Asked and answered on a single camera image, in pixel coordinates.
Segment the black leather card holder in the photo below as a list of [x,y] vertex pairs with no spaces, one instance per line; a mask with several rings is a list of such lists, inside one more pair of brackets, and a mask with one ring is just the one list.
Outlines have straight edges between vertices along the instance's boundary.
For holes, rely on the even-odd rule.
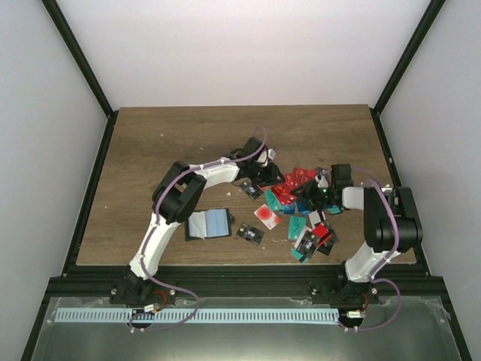
[[185,240],[229,237],[234,217],[228,208],[194,211],[185,222]]

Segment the red card with gold text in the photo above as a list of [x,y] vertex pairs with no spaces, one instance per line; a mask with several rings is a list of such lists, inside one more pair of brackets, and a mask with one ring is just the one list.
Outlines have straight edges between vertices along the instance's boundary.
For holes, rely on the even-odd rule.
[[290,205],[296,201],[297,197],[291,194],[292,186],[286,183],[277,184],[271,187],[271,191],[277,197],[281,205]]

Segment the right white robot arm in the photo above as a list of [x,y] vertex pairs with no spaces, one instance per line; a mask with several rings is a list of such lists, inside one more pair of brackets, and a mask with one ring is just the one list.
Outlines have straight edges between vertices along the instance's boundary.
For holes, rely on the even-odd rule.
[[296,201],[318,216],[328,208],[363,213],[364,241],[343,262],[332,292],[341,302],[360,299],[378,272],[395,257],[418,247],[422,225],[409,187],[382,187],[371,178],[357,187],[349,164],[318,168],[315,176],[290,191]]

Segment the white card red circle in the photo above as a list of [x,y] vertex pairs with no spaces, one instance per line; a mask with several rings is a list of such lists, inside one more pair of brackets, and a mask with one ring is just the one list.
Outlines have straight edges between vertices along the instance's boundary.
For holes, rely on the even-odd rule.
[[272,230],[280,224],[281,219],[267,205],[262,205],[254,211],[254,215],[267,229]]

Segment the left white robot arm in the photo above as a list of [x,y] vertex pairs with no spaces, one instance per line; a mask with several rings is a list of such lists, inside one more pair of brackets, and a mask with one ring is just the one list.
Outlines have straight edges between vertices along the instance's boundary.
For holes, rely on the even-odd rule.
[[113,303],[144,304],[153,297],[159,261],[176,229],[194,212],[205,189],[247,178],[255,186],[284,182],[276,152],[251,137],[244,147],[198,165],[175,162],[153,192],[149,226],[137,253],[113,284]]

